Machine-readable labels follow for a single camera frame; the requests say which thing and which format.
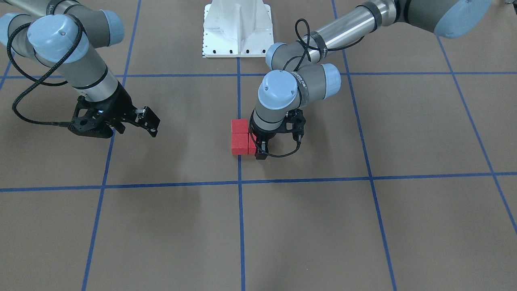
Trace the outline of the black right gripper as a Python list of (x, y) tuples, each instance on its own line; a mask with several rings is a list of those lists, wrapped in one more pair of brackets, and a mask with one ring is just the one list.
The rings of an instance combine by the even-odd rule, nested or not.
[(104, 101), (87, 101), (85, 96), (79, 96), (68, 129), (79, 136), (111, 138), (112, 127), (120, 134), (124, 132), (124, 118), (135, 122), (137, 127), (148, 131), (153, 138), (157, 136), (160, 118), (150, 107), (137, 109), (120, 83), (115, 92)]

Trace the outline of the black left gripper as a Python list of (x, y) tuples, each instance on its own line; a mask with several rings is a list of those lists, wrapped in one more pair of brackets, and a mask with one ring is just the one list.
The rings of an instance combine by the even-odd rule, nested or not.
[(256, 121), (258, 117), (251, 117), (250, 131), (253, 133), (256, 141), (256, 152), (254, 154), (256, 160), (265, 160), (269, 156), (269, 141), (276, 134), (292, 134), (292, 139), (296, 142), (297, 146), (301, 145), (303, 135), (305, 134), (305, 117), (303, 110), (293, 109), (288, 111), (279, 127), (272, 130), (261, 129)]

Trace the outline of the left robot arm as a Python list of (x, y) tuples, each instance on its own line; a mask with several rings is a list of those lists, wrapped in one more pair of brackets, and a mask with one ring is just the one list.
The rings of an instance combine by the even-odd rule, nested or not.
[(305, 127), (302, 109), (341, 88), (338, 68), (322, 62), (331, 53), (357, 45), (366, 35), (397, 22), (459, 38), (482, 20), (490, 5), (490, 0), (368, 0), (314, 31), (299, 19), (305, 35), (297, 33), (295, 42), (277, 42), (266, 52), (270, 71), (257, 90), (248, 125), (255, 158), (273, 157), (268, 145), (276, 134), (291, 134), (299, 150)]

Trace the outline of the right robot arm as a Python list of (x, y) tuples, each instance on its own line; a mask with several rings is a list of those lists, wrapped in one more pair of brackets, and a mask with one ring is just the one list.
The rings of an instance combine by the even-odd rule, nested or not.
[[(122, 42), (124, 25), (113, 11), (93, 11), (76, 0), (8, 0), (22, 13), (1, 17), (1, 43), (15, 67), (33, 84), (13, 102), (21, 120), (66, 127), (79, 136), (111, 138), (124, 124), (143, 128), (152, 137), (160, 118), (149, 107), (137, 109), (123, 85), (106, 65), (97, 48)], [(57, 86), (46, 79), (54, 72), (79, 94), (71, 121), (35, 121), (23, 116), (18, 105), (39, 85)]]

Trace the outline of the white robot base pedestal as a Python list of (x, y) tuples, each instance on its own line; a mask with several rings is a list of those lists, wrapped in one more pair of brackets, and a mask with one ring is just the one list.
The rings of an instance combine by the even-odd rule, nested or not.
[(213, 0), (203, 28), (205, 58), (265, 57), (274, 43), (271, 7), (262, 0)]

